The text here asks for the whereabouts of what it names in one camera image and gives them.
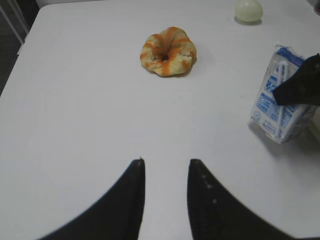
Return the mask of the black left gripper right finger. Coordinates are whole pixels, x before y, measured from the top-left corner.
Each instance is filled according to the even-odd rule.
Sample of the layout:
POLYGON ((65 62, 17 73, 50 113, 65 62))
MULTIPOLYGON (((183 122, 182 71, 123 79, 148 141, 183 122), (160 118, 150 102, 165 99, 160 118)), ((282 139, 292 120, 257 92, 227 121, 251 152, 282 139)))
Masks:
POLYGON ((195 240, 290 240, 239 202, 199 159, 191 159, 187 207, 195 240))

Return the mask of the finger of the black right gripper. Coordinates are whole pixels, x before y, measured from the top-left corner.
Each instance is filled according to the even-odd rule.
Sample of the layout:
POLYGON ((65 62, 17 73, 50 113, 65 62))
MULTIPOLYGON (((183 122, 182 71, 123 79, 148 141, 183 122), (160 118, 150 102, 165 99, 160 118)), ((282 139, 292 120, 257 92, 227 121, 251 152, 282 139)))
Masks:
POLYGON ((288 80, 272 92, 279 106, 320 105, 320 55, 307 58, 288 80))

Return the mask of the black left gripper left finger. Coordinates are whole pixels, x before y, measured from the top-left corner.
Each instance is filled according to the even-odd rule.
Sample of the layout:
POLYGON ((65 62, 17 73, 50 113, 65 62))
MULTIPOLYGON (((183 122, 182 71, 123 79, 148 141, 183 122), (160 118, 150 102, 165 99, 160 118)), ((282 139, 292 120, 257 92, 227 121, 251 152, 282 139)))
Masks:
POLYGON ((137 240, 143 220, 146 169, 133 160, 116 183, 90 208, 44 240, 137 240))

